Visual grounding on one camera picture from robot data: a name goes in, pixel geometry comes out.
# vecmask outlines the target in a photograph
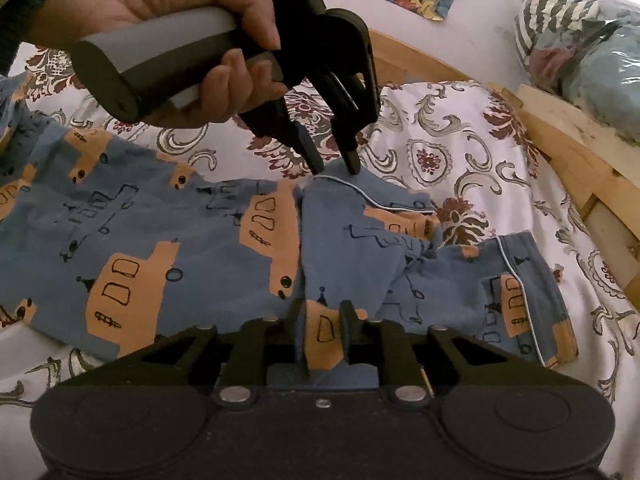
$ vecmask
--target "floral bedding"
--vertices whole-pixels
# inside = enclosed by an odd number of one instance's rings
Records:
[[[12,75],[30,70],[36,76],[28,90],[30,107],[63,124],[105,128],[188,162],[212,182],[308,178],[296,153],[273,139],[255,139],[238,119],[199,130],[123,124],[82,88],[65,54],[23,45],[17,60]],[[324,160],[337,158],[331,112],[313,87],[303,83],[287,103]],[[616,413],[603,471],[612,480],[640,478],[640,314],[513,109],[475,82],[388,87],[382,104],[378,122],[358,135],[362,163],[398,186],[428,190],[446,244],[532,232],[559,283],[578,341],[578,359],[560,371],[596,388]],[[0,309],[0,480],[36,480],[43,473],[29,430],[34,401],[99,364]]]

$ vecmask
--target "blue pajamas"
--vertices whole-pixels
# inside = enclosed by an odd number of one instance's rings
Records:
[[[528,233],[447,246],[428,194],[341,160],[293,181],[212,184],[101,130],[30,114],[0,80],[0,315],[112,360],[194,325],[234,332],[304,300],[297,371],[272,383],[354,387],[337,307],[423,333],[446,324],[548,366],[577,355]]]

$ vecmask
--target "hand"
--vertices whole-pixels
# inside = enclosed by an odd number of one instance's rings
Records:
[[[271,0],[46,0],[25,41],[64,50],[74,41],[181,10],[220,6],[236,13],[244,31],[266,50],[280,48]],[[183,110],[171,104],[145,122],[164,128],[199,128],[282,97],[287,91],[271,79],[271,63],[247,66],[240,50],[228,51],[200,85],[200,99]]]

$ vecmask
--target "wooden bed frame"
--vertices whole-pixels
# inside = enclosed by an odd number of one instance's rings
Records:
[[[385,34],[371,30],[370,38],[380,85],[471,79]],[[483,83],[516,108],[530,138],[572,197],[603,259],[640,309],[640,147],[545,92],[523,85],[514,94]]]

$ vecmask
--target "bolt head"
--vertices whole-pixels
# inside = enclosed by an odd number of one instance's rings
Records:
[[[427,396],[427,392],[421,386],[400,386],[396,390],[396,397],[404,402],[420,402]]]
[[[251,398],[251,390],[244,386],[228,386],[220,390],[220,399],[225,402],[237,404],[246,402]]]

